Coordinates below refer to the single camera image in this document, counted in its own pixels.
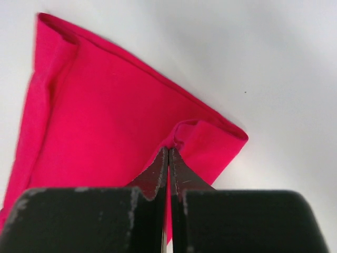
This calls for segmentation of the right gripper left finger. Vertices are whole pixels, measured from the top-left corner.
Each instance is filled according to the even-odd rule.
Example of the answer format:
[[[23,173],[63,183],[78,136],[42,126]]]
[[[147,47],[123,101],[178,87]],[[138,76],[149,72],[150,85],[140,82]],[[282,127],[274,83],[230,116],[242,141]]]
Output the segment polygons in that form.
[[[33,188],[14,204],[1,252],[165,252],[167,148],[119,188]]]

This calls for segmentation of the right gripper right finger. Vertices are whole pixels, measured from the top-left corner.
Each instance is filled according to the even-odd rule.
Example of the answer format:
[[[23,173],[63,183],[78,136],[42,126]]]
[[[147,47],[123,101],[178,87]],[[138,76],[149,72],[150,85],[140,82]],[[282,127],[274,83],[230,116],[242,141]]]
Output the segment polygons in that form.
[[[174,252],[328,252],[309,203],[288,190],[216,190],[168,155]]]

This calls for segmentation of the magenta t shirt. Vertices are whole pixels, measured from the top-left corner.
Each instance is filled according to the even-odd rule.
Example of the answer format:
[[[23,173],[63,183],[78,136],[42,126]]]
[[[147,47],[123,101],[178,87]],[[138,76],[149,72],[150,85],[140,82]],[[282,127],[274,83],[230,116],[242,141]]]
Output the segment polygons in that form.
[[[1,234],[26,190],[125,187],[161,148],[177,149],[211,186],[248,140],[184,89],[83,28],[40,13],[35,45]],[[172,239],[169,159],[165,217]]]

